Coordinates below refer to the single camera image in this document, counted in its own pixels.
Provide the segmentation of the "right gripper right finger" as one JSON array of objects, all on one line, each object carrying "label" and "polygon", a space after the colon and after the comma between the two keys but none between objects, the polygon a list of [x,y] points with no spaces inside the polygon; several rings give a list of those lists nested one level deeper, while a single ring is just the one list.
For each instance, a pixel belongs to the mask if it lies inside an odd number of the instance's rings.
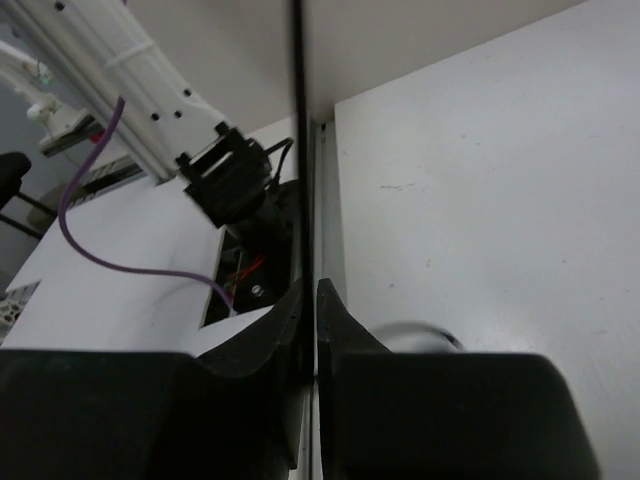
[{"label": "right gripper right finger", "polygon": [[317,287],[317,379],[322,385],[334,376],[338,359],[348,353],[389,353],[348,311],[329,278]]}]

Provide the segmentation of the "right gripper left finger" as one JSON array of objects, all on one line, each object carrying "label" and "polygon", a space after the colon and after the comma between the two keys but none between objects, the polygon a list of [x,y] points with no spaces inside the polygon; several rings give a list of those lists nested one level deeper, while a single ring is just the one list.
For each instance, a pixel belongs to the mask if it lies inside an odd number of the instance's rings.
[{"label": "right gripper left finger", "polygon": [[303,282],[199,360],[213,374],[209,438],[217,470],[293,470],[305,384]]}]

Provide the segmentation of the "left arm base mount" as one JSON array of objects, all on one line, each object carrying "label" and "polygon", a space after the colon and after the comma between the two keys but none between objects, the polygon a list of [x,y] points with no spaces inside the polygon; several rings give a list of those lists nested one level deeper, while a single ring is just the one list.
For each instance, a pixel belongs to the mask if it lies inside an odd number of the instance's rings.
[{"label": "left arm base mount", "polygon": [[[297,234],[297,180],[279,186],[276,206],[283,213],[291,235]],[[227,232],[222,236],[222,247],[216,264],[215,280],[232,300],[236,313],[244,314],[272,306],[284,295],[292,283],[297,261],[293,238],[284,245],[284,270],[275,278],[269,270],[264,253],[248,253]],[[217,293],[212,293],[205,310],[202,327],[213,325],[229,317],[226,304]]]}]

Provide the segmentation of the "black headset with microphone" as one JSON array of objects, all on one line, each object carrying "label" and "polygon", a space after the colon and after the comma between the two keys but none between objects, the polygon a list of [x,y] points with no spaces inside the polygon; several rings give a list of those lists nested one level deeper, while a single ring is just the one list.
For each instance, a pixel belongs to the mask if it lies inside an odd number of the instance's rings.
[{"label": "black headset with microphone", "polygon": [[307,105],[305,83],[304,60],[304,15],[303,2],[290,1],[290,37],[292,59],[292,82],[295,95],[296,109],[296,135],[297,135],[297,172],[299,179],[298,201],[300,207],[299,239],[300,239],[300,266],[301,266],[301,361],[302,375],[305,382],[313,379],[313,335],[309,331],[309,312],[307,301],[310,294],[307,292],[310,285],[311,267],[309,266],[309,225],[308,225],[308,198],[307,198]]}]

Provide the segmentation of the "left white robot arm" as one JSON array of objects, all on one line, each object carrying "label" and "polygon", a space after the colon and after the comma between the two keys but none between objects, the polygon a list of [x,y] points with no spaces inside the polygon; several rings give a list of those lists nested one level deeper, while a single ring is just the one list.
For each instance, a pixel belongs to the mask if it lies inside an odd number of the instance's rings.
[{"label": "left white robot arm", "polygon": [[181,175],[186,194],[217,227],[256,220],[272,179],[268,154],[174,66],[122,1],[4,1],[1,10],[65,73],[116,98],[101,138],[124,125],[142,142],[148,171]]}]

